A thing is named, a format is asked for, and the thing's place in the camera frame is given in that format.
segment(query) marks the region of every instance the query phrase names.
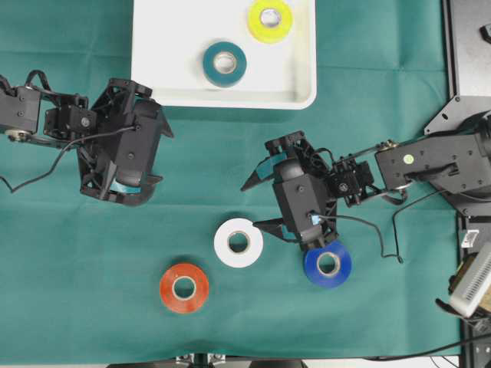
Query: blue tape roll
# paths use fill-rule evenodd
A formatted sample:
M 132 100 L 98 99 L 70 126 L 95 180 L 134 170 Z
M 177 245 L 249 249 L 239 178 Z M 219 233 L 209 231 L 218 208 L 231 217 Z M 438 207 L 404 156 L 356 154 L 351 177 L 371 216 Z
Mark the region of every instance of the blue tape roll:
M 335 262 L 334 270 L 325 274 L 319 267 L 323 255 L 330 255 Z M 316 248 L 305 253 L 304 272 L 308 279 L 323 288 L 336 288 L 343 284 L 351 273 L 351 257 L 346 248 L 338 240 L 323 248 Z
M 235 59 L 235 67 L 228 73 L 221 73 L 215 68 L 215 58 L 225 55 Z M 231 42 L 218 42 L 206 50 L 203 57 L 203 70 L 206 78 L 218 87 L 231 87 L 241 80 L 246 72 L 247 60 L 244 51 Z

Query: red tape roll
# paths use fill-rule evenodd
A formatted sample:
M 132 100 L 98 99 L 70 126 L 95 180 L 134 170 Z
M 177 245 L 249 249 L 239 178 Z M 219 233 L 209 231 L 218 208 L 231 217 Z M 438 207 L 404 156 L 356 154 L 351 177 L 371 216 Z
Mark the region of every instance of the red tape roll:
M 194 292 L 189 297 L 179 297 L 174 286 L 182 278 L 193 282 Z M 208 278 L 201 268 L 190 263 L 179 263 L 169 268 L 160 279 L 160 298 L 172 312 L 189 314 L 199 310 L 208 298 Z

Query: green fabric surface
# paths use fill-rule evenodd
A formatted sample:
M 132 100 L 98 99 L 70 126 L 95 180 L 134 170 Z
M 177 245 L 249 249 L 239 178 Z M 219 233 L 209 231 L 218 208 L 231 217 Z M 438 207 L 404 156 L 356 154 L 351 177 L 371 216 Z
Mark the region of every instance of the green fabric surface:
M 458 323 L 434 303 L 447 297 L 456 267 L 454 212 L 442 199 L 400 215 L 404 265 L 380 258 L 372 229 L 340 221 L 353 271 L 332 290 L 304 276 L 298 247 L 270 235 L 249 268 L 228 268 L 213 251 L 223 221 L 279 215 L 270 184 L 239 191 L 266 156 L 266 140 L 302 129 L 313 146 L 340 156 L 421 134 L 447 99 L 440 12 L 439 0 L 317 1 L 315 103 L 302 111 L 167 108 L 176 138 L 161 140 L 154 172 L 165 179 L 145 206 L 80 195 L 73 153 L 40 183 L 15 195 L 0 189 L 0 363 L 210 351 L 362 357 L 458 340 Z M 130 76 L 131 22 L 131 1 L 3 0 L 0 73 L 22 84 L 42 69 L 55 90 L 94 102 L 108 78 Z M 149 36 L 159 48 L 173 41 Z M 19 183 L 56 154 L 4 138 L 0 173 Z M 410 197 L 430 190 L 415 185 Z M 375 221 L 393 251 L 393 211 L 374 200 L 340 213 Z M 160 277 L 178 261 L 209 277 L 209 300 L 195 314 L 172 314 L 160 302 Z

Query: robotic arm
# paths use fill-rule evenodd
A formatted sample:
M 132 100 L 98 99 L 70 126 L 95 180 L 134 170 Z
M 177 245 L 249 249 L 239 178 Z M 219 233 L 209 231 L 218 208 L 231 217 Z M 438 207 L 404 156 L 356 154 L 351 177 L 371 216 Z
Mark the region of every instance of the robotic arm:
M 282 218 L 254 226 L 299 243 L 302 250 L 322 248 L 338 237 L 339 199 L 348 207 L 374 197 L 400 205 L 414 182 L 431 183 L 465 214 L 466 202 L 483 200 L 483 191 L 491 188 L 491 120 L 487 114 L 471 120 L 461 130 L 404 143 L 388 140 L 338 160 L 329 149 L 314 149 L 302 131 L 268 141 L 269 157 L 258 164 L 242 191 L 273 179 Z M 330 166 L 320 156 L 324 151 L 331 157 Z M 381 172 L 382 189 L 375 186 L 368 162 L 358 162 L 369 153 L 374 153 Z
M 32 83 L 35 77 L 41 87 Z M 11 87 L 0 76 L 0 133 L 11 141 L 60 149 L 61 156 L 77 149 L 81 193 L 102 201 L 141 205 L 153 194 L 161 176 L 152 174 L 160 134 L 173 137 L 152 90 L 131 80 L 110 79 L 91 109 L 88 98 L 54 92 L 42 71 L 32 71 L 24 86 Z M 41 101 L 54 108 L 45 113 L 43 133 L 36 135 Z

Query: wire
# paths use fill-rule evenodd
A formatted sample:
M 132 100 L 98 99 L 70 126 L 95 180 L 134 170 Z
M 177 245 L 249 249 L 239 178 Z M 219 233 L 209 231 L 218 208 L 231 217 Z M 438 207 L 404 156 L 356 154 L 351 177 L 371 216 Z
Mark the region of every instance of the wire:
M 432 192 L 430 194 L 427 194 L 427 195 L 425 195 L 425 196 L 423 196 L 423 197 L 421 197 L 419 199 L 416 199 L 415 201 L 412 201 L 411 203 L 405 205 L 404 207 L 402 207 L 402 208 L 398 209 L 396 212 L 394 212 L 394 214 L 392 215 L 392 227 L 394 228 L 394 239 L 395 239 L 395 242 L 396 242 L 396 254 L 397 254 L 397 256 L 399 256 L 399 238 L 397 236 L 397 225 L 396 225 L 396 217 L 397 217 L 397 215 L 399 215 L 403 210 L 408 209 L 412 205 L 416 205 L 417 203 L 422 202 L 425 199 L 428 199 L 431 196 L 434 196 L 435 194 L 443 193 L 445 191 L 446 191 L 445 189 L 441 189 L 441 190 L 437 190 L 435 192 Z
M 41 81 L 41 86 L 43 86 L 43 88 L 45 90 L 49 90 L 51 91 L 51 87 L 49 87 L 49 83 L 48 83 L 48 78 L 46 77 L 46 74 L 44 73 L 44 71 L 39 71 L 39 70 L 33 70 L 31 71 L 29 74 L 28 74 L 28 77 L 27 79 L 25 80 L 25 86 L 32 86 L 32 80 L 38 76 L 39 77 L 39 80 Z
M 5 78 L 3 75 L 0 74 L 0 88 L 3 89 L 3 91 L 9 95 L 9 96 L 15 96 L 14 89 L 10 86 L 10 83 L 8 82 L 7 78 Z
M 323 153 L 323 152 L 329 153 L 329 157 L 331 157 L 331 162 L 332 163 L 335 162 L 334 155 L 332 154 L 332 151 L 330 149 L 327 149 L 327 148 L 319 148 L 319 149 L 315 150 L 315 153 L 317 153 L 317 154 Z
M 439 366 L 436 362 L 435 362 L 435 359 L 433 359 L 432 356 L 430 356 L 430 360 L 431 360 L 431 363 L 433 363 L 433 365 L 436 367 L 436 368 L 441 368 L 441 366 Z
M 78 138 L 76 140 L 72 140 L 70 141 L 65 147 L 63 147 L 63 149 L 60 151 L 60 153 L 58 154 L 58 156 L 56 157 L 56 159 L 54 160 L 53 164 L 51 165 L 51 168 L 45 172 L 44 174 L 40 175 L 40 176 L 36 176 L 35 178 L 33 179 L 29 179 L 28 181 L 26 182 L 23 182 L 21 184 L 19 184 L 18 186 L 16 187 L 12 187 L 12 185 L 8 182 L 8 180 L 6 178 L 4 178 L 3 176 L 0 176 L 0 180 L 3 181 L 3 183 L 8 187 L 8 189 L 10 190 L 10 193 L 11 194 L 14 194 L 15 192 L 17 192 L 19 189 L 21 188 L 24 188 L 25 186 L 28 186 L 29 184 L 32 184 L 34 182 L 37 182 L 39 180 L 42 180 L 44 179 L 45 177 L 47 176 L 50 176 L 54 170 L 56 169 L 56 166 L 58 165 L 58 163 L 60 162 L 61 158 L 63 157 L 63 155 L 75 144 L 77 143 L 80 143 L 80 142 L 84 142 L 86 140 L 95 140 L 97 138 L 103 138 L 103 137 L 106 137 L 106 136 L 115 136 L 117 134 L 120 134 L 120 133 L 123 133 L 123 132 L 126 132 L 128 130 L 133 130 L 134 127 L 132 126 L 128 126 L 126 128 L 121 128 L 121 129 L 118 129 L 118 130 L 115 130 L 114 132 L 109 132 L 109 133 L 99 133 L 99 134 L 94 134 L 92 136 L 85 136 L 83 138 Z
M 377 235 L 378 235 L 378 240 L 381 244 L 381 257 L 382 258 L 390 258 L 390 257 L 395 257 L 397 258 L 397 261 L 399 263 L 403 263 L 403 259 L 401 256 L 399 256 L 399 254 L 395 254 L 395 255 L 385 255 L 384 254 L 384 237 L 382 236 L 382 233 L 381 233 L 381 230 L 379 229 L 379 227 L 377 225 L 375 225 L 373 222 L 369 222 L 367 220 L 363 220 L 362 218 L 358 218 L 358 217 L 353 217 L 353 216 L 344 216 L 344 215 L 329 215 L 329 216 L 324 216 L 324 215 L 318 215 L 318 214 L 315 214 L 317 215 L 319 218 L 321 219 L 326 219 L 326 220 L 330 220 L 330 219 L 344 219 L 344 220 L 351 220 L 351 221 L 356 221 L 356 222 L 360 222 L 362 224 L 365 224 L 367 226 L 370 226 L 372 227 L 376 232 L 377 232 Z
M 465 198 L 468 198 L 468 199 L 472 199 L 473 201 L 491 203 L 491 199 L 481 198 L 481 197 L 475 197 L 473 195 L 468 195 L 466 193 L 457 193 L 457 194 L 459 196 L 462 196 L 462 197 L 465 197 Z
M 373 360 L 375 362 L 390 362 L 392 360 L 402 360 L 402 359 L 409 359 L 409 358 L 425 357 L 427 355 L 439 353 L 440 351 L 452 349 L 453 347 L 462 347 L 464 345 L 467 345 L 468 343 L 473 343 L 474 341 L 488 339 L 490 337 L 491 337 L 491 333 L 486 333 L 484 335 L 470 337 L 469 339 L 457 341 L 456 343 L 449 343 L 448 345 L 445 345 L 443 347 L 437 347 L 437 348 L 432 349 L 432 350 L 422 351 L 421 353 L 401 355 L 401 356 L 393 356 L 393 357 L 389 356 L 389 357 L 382 357 L 382 358 L 378 357 L 378 358 L 365 358 L 365 359 L 366 360 Z
M 455 368 L 459 368 L 459 366 L 457 366 L 454 362 L 451 362 L 450 360 L 448 360 L 446 357 L 444 356 L 441 356 L 440 358 L 442 359 L 445 359 L 448 363 L 452 364 L 453 366 L 455 366 Z

